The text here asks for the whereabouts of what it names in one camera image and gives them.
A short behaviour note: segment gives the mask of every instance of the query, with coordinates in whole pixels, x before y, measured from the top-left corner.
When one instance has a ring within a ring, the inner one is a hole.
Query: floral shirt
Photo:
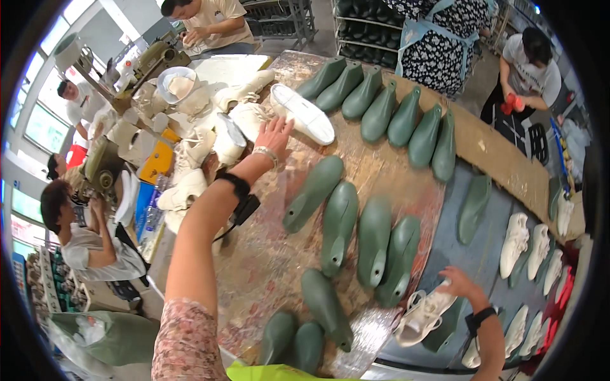
[[[188,299],[165,301],[154,345],[153,380],[228,381],[216,339],[218,323]]]

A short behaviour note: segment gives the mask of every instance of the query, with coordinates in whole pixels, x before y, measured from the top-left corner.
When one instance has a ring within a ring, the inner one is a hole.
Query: bracelet
[[[278,167],[278,156],[271,149],[265,146],[256,146],[252,150],[252,153],[266,155],[273,162],[273,169],[276,169]]]

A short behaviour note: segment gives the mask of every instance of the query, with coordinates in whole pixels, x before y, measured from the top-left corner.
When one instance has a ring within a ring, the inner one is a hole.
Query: yellow box
[[[180,140],[180,137],[170,129],[165,129],[161,136],[174,143]],[[160,173],[166,174],[170,169],[173,154],[174,151],[172,148],[168,147],[167,144],[158,141],[152,154],[146,159],[142,166],[140,180],[155,185],[157,183],[157,176]]]

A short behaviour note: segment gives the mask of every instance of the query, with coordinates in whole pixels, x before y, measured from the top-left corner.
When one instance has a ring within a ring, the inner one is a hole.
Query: blue apron
[[[403,55],[406,48],[410,47],[414,43],[420,41],[424,34],[429,30],[445,36],[452,40],[457,40],[462,44],[462,68],[459,73],[460,79],[464,79],[466,76],[466,62],[468,60],[468,50],[472,47],[476,40],[479,39],[479,33],[473,32],[468,38],[461,38],[450,31],[446,30],[442,26],[434,24],[432,17],[435,13],[438,13],[444,9],[447,9],[453,5],[454,0],[440,0],[432,7],[430,12],[425,18],[417,21],[404,19],[403,32],[400,36],[400,49],[398,50],[398,63],[396,64],[396,75],[403,76]],[[487,8],[489,13],[493,10],[493,0],[487,0]]]

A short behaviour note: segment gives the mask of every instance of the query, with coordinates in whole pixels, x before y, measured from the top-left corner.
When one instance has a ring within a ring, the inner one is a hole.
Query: black hair
[[[61,227],[57,219],[62,215],[61,207],[68,201],[68,183],[63,180],[53,180],[45,187],[40,196],[40,213],[47,229],[59,234]]]
[[[161,4],[161,15],[163,15],[163,17],[170,17],[171,14],[174,13],[174,8],[189,5],[191,2],[193,2],[193,0],[165,0],[163,4]]]
[[[523,51],[530,63],[539,61],[544,65],[548,65],[553,58],[551,52],[551,41],[535,27],[527,27],[523,31]]]
[[[70,82],[70,81],[67,79],[64,79],[63,81],[59,82],[59,86],[57,86],[57,95],[59,95],[62,98],[63,98],[63,92],[66,91],[66,87],[68,87],[68,82]]]
[[[49,156],[49,161],[46,164],[49,173],[46,174],[47,179],[55,180],[59,177],[59,173],[57,173],[57,160],[55,160],[55,154],[51,154]]]

